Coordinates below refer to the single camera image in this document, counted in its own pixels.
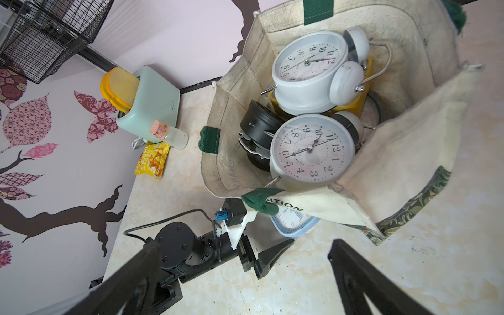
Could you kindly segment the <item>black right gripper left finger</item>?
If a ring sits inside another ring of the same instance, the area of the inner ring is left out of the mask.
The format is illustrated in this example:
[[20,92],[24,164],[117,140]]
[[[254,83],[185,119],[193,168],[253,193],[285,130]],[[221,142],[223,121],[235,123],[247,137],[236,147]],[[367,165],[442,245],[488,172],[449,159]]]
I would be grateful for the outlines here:
[[66,313],[150,314],[160,270],[160,247],[151,242]]

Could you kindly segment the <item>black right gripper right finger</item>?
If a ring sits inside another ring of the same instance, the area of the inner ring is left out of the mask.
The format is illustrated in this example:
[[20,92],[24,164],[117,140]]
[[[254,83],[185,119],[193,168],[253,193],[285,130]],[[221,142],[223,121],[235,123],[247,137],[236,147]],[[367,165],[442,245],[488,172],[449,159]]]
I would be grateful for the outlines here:
[[344,240],[328,254],[346,314],[371,314],[370,300],[382,314],[430,314]]

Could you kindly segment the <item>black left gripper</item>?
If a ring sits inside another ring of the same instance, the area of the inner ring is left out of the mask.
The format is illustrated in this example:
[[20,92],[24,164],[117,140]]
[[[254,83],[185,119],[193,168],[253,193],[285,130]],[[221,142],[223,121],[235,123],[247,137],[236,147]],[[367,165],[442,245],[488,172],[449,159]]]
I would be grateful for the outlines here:
[[248,272],[253,269],[257,279],[263,279],[271,271],[278,259],[294,243],[294,239],[288,239],[262,251],[258,254],[258,257],[256,257],[248,236],[242,235],[238,243],[238,252],[244,272]]

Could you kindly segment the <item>light blue square clock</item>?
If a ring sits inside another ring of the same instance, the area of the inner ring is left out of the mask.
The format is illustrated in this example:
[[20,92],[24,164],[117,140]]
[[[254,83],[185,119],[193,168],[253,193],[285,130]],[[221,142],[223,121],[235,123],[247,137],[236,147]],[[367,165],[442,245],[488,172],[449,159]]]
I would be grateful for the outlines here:
[[274,227],[284,237],[297,238],[319,222],[319,218],[304,214],[288,207],[280,207],[278,213],[270,217]]

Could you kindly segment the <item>large white twin bell clock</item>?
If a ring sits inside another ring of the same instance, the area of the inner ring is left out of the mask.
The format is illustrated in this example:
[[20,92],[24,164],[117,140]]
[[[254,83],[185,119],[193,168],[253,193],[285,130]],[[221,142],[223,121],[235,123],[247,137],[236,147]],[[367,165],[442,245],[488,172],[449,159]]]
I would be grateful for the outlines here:
[[304,114],[284,123],[270,145],[270,172],[275,187],[294,192],[337,180],[356,156],[365,130],[360,118],[348,111],[328,117]]

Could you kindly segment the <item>canvas tote bag green handles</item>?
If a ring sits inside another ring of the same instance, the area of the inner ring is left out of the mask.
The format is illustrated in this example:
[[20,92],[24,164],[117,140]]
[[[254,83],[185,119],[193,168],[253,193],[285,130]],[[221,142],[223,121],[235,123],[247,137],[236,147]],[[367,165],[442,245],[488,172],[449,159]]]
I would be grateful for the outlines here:
[[[238,145],[249,102],[272,83],[276,55],[314,31],[361,26],[391,46],[391,68],[375,88],[390,119],[380,124],[334,183],[301,192],[267,188],[270,175]],[[461,125],[481,65],[461,63],[458,31],[443,1],[288,1],[258,14],[244,53],[217,82],[207,121],[216,153],[203,153],[207,189],[245,198],[270,213],[291,208],[364,231],[379,245],[413,219],[448,183]]]

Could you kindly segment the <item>black twin bell clock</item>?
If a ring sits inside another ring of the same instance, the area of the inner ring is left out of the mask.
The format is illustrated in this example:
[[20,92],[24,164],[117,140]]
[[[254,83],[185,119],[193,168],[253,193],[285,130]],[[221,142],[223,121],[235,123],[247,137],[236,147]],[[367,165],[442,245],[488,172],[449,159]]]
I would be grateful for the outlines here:
[[267,107],[251,101],[240,122],[239,143],[248,160],[262,171],[270,171],[270,146],[275,133],[285,122]]

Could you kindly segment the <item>yellow rectangular alarm clock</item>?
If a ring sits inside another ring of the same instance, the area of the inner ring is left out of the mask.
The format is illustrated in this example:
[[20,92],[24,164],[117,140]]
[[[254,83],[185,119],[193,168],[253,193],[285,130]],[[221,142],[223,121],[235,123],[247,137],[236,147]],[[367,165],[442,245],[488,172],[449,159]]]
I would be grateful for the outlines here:
[[372,68],[373,61],[369,56],[362,64],[348,61],[337,70],[329,86],[329,99],[336,101],[337,104],[330,103],[325,107],[291,110],[287,108],[286,103],[283,103],[279,93],[274,95],[274,92],[270,92],[270,100],[273,104],[277,104],[276,109],[280,108],[283,112],[294,116],[334,114],[346,110],[360,117],[369,90],[368,85],[372,80]]

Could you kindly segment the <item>grey round pastel clock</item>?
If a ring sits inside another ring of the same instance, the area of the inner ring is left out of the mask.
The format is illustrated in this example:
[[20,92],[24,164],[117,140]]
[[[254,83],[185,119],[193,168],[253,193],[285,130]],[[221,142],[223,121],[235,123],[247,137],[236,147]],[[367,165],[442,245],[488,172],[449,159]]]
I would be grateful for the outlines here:
[[365,142],[375,131],[375,128],[383,121],[382,109],[371,94],[367,95],[360,120],[364,126],[362,142]]

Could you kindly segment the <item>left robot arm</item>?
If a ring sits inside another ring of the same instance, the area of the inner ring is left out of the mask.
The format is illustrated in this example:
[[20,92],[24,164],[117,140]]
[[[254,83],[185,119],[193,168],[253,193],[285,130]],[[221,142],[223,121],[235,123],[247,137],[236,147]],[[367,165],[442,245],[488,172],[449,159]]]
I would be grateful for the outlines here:
[[254,270],[264,278],[294,243],[286,240],[254,254],[248,236],[239,233],[232,245],[230,233],[218,235],[219,227],[245,223],[246,210],[226,207],[215,214],[212,229],[197,236],[185,223],[163,227],[155,238],[147,238],[143,250],[130,260],[99,291],[89,314],[162,314],[182,299],[181,284],[226,262],[239,258],[244,271]]

